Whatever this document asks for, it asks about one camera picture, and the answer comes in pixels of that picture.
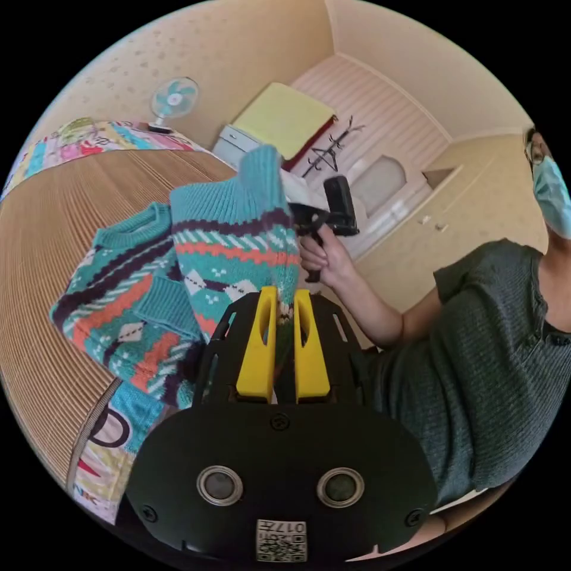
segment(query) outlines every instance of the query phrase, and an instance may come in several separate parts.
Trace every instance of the qr code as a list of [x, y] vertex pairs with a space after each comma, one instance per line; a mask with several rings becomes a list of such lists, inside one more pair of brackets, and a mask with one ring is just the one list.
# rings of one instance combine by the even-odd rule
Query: qr code
[[276, 522], [259, 519], [256, 529], [258, 561], [301, 563], [308, 559], [305, 522]]

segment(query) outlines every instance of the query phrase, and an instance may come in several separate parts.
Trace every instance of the camera lens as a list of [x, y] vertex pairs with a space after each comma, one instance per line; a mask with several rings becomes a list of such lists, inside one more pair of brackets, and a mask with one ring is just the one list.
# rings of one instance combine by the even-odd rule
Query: camera lens
[[365, 490], [361, 475], [351, 468], [329, 470], [317, 484], [317, 496], [328, 507], [348, 507], [359, 501]]
[[196, 480], [199, 494], [213, 506], [231, 506], [243, 492], [242, 480], [226, 466], [209, 466]]
[[331, 501], [350, 500], [357, 491], [357, 482], [349, 474], [336, 474], [325, 484], [325, 495]]
[[213, 472], [204, 480], [206, 492], [217, 500], [226, 500], [235, 490], [232, 478], [224, 472]]

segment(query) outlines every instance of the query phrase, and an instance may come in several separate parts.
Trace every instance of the white cabinet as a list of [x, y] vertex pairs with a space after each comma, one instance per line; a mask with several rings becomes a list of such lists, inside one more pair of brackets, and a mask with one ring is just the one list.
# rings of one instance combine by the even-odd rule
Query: white cabinet
[[232, 168], [238, 170], [242, 157], [261, 143], [247, 133], [226, 125], [214, 145], [212, 153]]

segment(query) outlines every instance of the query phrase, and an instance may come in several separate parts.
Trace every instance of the hand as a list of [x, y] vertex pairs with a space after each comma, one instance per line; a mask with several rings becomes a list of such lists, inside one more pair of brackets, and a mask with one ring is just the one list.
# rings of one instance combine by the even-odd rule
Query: hand
[[351, 256], [329, 226], [324, 224], [318, 234], [323, 241], [320, 246], [311, 236], [300, 240], [302, 268], [321, 271], [321, 283], [334, 291], [357, 275]]

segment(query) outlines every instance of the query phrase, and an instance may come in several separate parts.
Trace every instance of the gray t-shirt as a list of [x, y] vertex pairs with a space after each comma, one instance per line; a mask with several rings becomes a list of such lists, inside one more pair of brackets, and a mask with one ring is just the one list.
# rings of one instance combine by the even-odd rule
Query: gray t-shirt
[[500, 240], [438, 270], [428, 337], [375, 358], [376, 406], [419, 440], [439, 505], [520, 472], [561, 405], [571, 334], [544, 329], [541, 255]]

